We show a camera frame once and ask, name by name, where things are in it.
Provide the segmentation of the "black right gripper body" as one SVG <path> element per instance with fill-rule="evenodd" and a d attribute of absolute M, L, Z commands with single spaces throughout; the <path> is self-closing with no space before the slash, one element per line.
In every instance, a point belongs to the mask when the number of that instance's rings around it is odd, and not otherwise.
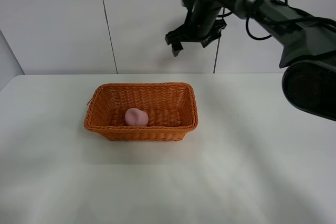
<path fill-rule="evenodd" d="M 216 19 L 223 8 L 219 0 L 181 0 L 181 4 L 187 9 L 187 15 L 184 24 L 165 35 L 168 45 L 174 41 L 201 44 L 203 39 L 221 34 L 225 28 L 226 23 Z"/>

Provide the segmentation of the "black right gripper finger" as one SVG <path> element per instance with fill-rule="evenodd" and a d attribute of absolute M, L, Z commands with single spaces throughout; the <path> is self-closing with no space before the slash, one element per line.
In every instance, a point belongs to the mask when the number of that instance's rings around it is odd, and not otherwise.
<path fill-rule="evenodd" d="M 174 41 L 171 43 L 173 56 L 177 57 L 183 50 L 183 46 L 180 41 Z"/>
<path fill-rule="evenodd" d="M 206 48 L 209 44 L 211 44 L 213 41 L 220 39 L 221 34 L 211 34 L 209 37 L 203 39 L 201 41 L 201 45 L 203 48 Z"/>

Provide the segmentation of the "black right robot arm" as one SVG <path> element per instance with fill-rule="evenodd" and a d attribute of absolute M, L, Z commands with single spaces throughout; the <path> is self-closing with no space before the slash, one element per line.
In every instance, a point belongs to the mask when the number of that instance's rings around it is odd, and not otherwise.
<path fill-rule="evenodd" d="M 184 42 L 207 47 L 221 37 L 227 9 L 245 21 L 255 20 L 283 47 L 279 67 L 282 90 L 295 108 L 335 120 L 335 21 L 315 17 L 288 0 L 181 0 L 184 23 L 165 36 L 177 56 Z"/>

